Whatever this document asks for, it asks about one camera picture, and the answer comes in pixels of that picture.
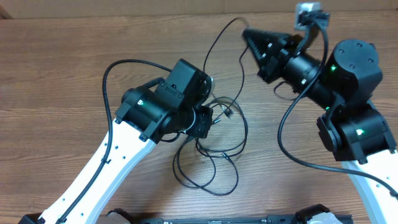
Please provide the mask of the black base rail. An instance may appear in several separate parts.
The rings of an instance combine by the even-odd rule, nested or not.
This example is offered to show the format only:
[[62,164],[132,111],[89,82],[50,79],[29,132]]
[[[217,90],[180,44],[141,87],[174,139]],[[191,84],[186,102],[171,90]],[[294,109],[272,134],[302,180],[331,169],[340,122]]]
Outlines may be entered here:
[[305,208],[296,214],[266,215],[264,217],[241,218],[177,218],[164,219],[149,215],[134,217],[117,208],[101,217],[97,223],[135,223],[135,224],[294,224],[294,223],[344,223],[353,224],[351,215],[335,215],[320,204]]

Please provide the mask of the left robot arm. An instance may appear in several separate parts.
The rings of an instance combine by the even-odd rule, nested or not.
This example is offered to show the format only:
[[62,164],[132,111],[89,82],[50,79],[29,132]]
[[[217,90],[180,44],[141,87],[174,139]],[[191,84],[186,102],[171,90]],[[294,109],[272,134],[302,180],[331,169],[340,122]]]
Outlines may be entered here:
[[24,215],[20,222],[96,223],[126,176],[165,135],[207,137],[213,110],[204,102],[214,86],[212,77],[180,59],[167,78],[126,91],[114,114],[103,86],[108,121],[103,142],[56,202],[42,213]]

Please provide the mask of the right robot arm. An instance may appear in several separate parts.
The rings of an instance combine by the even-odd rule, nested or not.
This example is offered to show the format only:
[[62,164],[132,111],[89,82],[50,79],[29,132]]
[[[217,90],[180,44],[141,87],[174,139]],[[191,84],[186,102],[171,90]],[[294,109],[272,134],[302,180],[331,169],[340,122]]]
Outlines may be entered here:
[[304,36],[257,29],[243,39],[267,83],[282,78],[299,98],[324,110],[317,119],[324,147],[341,163],[323,170],[347,174],[372,223],[397,222],[397,143],[383,115],[371,101],[382,80],[373,44],[341,41],[317,60],[307,53],[324,28],[310,27]]

